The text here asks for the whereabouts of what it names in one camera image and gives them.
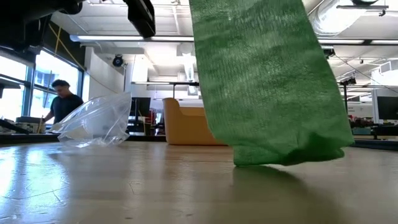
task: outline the black t-shirt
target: black t-shirt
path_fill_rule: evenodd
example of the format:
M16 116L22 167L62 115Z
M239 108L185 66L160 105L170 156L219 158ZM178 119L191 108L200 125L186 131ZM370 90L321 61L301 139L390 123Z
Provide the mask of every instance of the black t-shirt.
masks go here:
M55 117L54 124L60 122L82 104L83 100L74 94L65 98L55 97L51 104L51 113Z

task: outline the computer monitor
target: computer monitor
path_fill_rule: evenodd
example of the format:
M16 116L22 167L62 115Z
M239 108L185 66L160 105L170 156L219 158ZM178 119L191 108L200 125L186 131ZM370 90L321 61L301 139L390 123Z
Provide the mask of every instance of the computer monitor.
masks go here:
M379 119L398 120L398 97L378 96Z
M150 116L150 97L132 97L130 116Z

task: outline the green knitted fabric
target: green knitted fabric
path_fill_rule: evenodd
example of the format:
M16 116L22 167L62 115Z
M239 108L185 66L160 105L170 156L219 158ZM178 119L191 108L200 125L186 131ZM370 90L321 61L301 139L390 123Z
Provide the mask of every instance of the green knitted fabric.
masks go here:
M237 166L344 156L353 142L302 0L192 0L203 103Z

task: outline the window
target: window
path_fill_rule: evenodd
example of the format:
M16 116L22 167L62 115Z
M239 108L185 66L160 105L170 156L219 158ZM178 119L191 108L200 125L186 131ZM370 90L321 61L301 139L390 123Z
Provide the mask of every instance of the window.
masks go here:
M41 90L33 90L32 106L30 107L30 116L35 118L45 117L50 112L52 100L55 94ZM47 124L54 123L54 119L47 121Z
M51 83L57 79L67 81L70 85L70 91L77 94L78 69L47 52L41 51L40 55L36 56L35 84L52 88Z
M4 89L0 99L0 118L15 121L22 114L24 86L21 89Z
M26 65L0 56L0 74L25 81Z

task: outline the orange armchair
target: orange armchair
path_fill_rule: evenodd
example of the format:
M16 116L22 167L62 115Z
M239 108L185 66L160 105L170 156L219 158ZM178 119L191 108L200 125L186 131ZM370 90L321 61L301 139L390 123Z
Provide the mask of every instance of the orange armchair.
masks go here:
M166 140L171 145L224 146L207 126L204 108L180 107L173 98L163 99Z

